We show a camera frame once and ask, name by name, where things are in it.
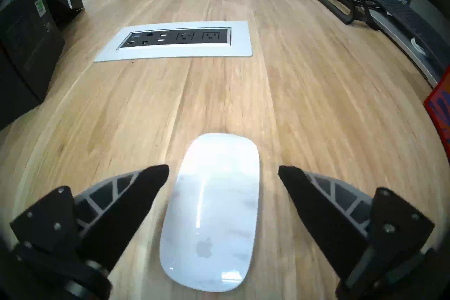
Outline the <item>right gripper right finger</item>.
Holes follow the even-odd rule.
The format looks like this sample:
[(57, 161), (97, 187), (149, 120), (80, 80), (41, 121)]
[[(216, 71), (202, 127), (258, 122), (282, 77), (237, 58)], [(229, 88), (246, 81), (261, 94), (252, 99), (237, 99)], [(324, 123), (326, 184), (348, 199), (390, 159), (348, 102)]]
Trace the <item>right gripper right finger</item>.
[(370, 197), (351, 184), (280, 166), (299, 218), (340, 279), (337, 290), (378, 290), (423, 261), (435, 224), (389, 188)]

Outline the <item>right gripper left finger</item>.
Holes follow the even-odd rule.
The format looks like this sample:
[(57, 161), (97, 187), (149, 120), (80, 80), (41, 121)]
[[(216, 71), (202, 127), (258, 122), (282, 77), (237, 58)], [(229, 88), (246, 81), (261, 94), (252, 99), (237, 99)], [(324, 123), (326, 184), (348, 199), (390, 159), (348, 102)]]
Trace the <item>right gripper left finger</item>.
[(55, 188), (10, 222), (19, 257), (55, 271), (86, 269), (86, 261), (112, 271), (169, 172), (167, 164), (150, 166), (77, 196), (69, 186)]

